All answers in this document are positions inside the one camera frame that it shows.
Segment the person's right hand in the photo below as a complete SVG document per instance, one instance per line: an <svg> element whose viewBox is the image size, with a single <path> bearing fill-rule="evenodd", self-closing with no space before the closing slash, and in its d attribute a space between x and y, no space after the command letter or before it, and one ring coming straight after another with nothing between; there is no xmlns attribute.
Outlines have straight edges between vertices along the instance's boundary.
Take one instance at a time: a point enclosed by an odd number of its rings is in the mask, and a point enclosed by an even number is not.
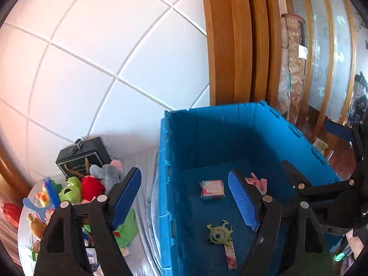
<svg viewBox="0 0 368 276"><path fill-rule="evenodd" d="M342 262L340 275L367 275L367 228L351 229L345 237L350 253Z"/></svg>

